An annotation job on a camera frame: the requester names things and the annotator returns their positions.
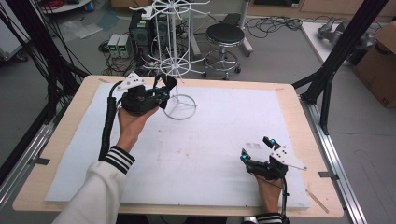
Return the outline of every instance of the white wire rack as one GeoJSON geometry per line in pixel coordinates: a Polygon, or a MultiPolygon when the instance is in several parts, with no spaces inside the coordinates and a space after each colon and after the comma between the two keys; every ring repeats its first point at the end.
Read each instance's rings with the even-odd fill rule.
{"type": "MultiPolygon", "coordinates": [[[[156,30],[157,34],[159,34],[159,23],[158,23],[158,15],[159,14],[164,14],[166,16],[167,24],[171,23],[171,26],[167,26],[167,36],[171,36],[171,38],[167,38],[168,44],[166,47],[166,55],[168,57],[164,58],[163,53],[161,50],[161,41],[157,41],[158,43],[158,50],[159,50],[159,57],[154,58],[153,56],[149,55],[149,57],[155,62],[153,64],[156,64],[155,66],[144,66],[147,69],[153,69],[153,70],[160,70],[162,73],[166,74],[167,76],[172,76],[179,78],[181,81],[183,81],[182,76],[186,75],[189,72],[194,72],[194,73],[199,73],[202,74],[205,71],[197,71],[191,69],[191,65],[193,63],[198,63],[201,62],[203,59],[191,61],[190,58],[190,41],[191,41],[191,29],[192,27],[190,26],[191,24],[191,13],[196,12],[200,14],[208,14],[208,12],[202,12],[199,10],[195,10],[192,8],[194,5],[206,5],[210,1],[204,2],[204,3],[190,3],[186,0],[176,0],[176,1],[163,1],[163,0],[154,0],[151,6],[147,7],[136,7],[136,8],[131,8],[132,10],[139,10],[139,9],[145,9],[152,7],[154,10],[154,13],[152,14],[149,19],[153,19],[155,17],[155,22],[156,22],[156,30]],[[182,15],[187,14],[187,24],[188,26],[188,31],[187,31],[187,37],[188,37],[188,47],[187,51],[184,52],[183,54],[180,54],[180,52],[177,52],[177,25],[176,21],[177,18],[179,20],[183,20],[182,15]]],[[[165,114],[171,118],[171,119],[189,119],[195,114],[197,104],[193,100],[192,97],[185,95],[185,94],[179,94],[178,93],[178,88],[176,86],[176,95],[173,95],[171,99],[168,101],[168,106],[164,110],[165,114]]]]}

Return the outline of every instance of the striped sleeve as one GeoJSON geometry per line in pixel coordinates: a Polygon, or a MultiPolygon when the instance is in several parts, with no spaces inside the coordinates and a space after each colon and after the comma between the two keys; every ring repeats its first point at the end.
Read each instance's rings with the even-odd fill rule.
{"type": "Polygon", "coordinates": [[[256,216],[259,224],[273,224],[273,223],[282,223],[282,219],[280,218],[279,213],[267,213],[256,216]]]}
{"type": "Polygon", "coordinates": [[[134,164],[134,157],[120,147],[112,147],[102,161],[108,162],[121,172],[126,174],[134,164]]]}

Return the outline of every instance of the white sheet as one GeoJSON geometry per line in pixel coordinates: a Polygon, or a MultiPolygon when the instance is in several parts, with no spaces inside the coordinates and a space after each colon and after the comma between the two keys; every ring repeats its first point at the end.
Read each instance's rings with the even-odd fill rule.
{"type": "MultiPolygon", "coordinates": [[[[59,165],[46,201],[68,202],[97,160],[112,84],[102,84],[59,165]]],[[[123,203],[260,206],[257,182],[240,161],[242,147],[253,160],[268,161],[267,135],[292,151],[274,91],[179,87],[197,106],[190,119],[151,117],[131,154],[123,203]]],[[[120,98],[122,92],[115,91],[120,98]]],[[[115,119],[111,146],[120,135],[115,119]]],[[[287,174],[288,207],[309,207],[300,171],[287,174]]]]}

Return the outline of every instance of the hand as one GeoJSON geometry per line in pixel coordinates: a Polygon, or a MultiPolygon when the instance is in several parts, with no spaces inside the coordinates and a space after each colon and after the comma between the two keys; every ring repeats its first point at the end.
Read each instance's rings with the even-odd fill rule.
{"type": "Polygon", "coordinates": [[[256,176],[259,184],[260,198],[262,199],[262,208],[264,213],[277,213],[277,203],[279,201],[280,191],[282,191],[282,180],[266,180],[262,176],[256,176]]]}
{"type": "Polygon", "coordinates": [[[142,116],[132,116],[124,108],[119,110],[120,122],[120,139],[116,144],[117,147],[130,152],[134,144],[137,142],[139,134],[145,127],[148,118],[158,110],[158,107],[150,110],[142,116]]]}

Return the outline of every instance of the stool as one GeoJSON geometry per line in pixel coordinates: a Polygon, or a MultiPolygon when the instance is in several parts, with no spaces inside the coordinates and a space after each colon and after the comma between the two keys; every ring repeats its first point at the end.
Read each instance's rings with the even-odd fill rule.
{"type": "Polygon", "coordinates": [[[204,58],[205,69],[210,67],[224,72],[224,80],[228,80],[228,71],[232,69],[234,69],[235,73],[240,73],[241,67],[238,58],[226,48],[240,45],[245,38],[244,32],[231,24],[218,23],[207,28],[206,38],[211,44],[220,46],[220,49],[211,50],[206,54],[204,58]],[[217,59],[214,62],[210,62],[209,58],[217,59]]]}

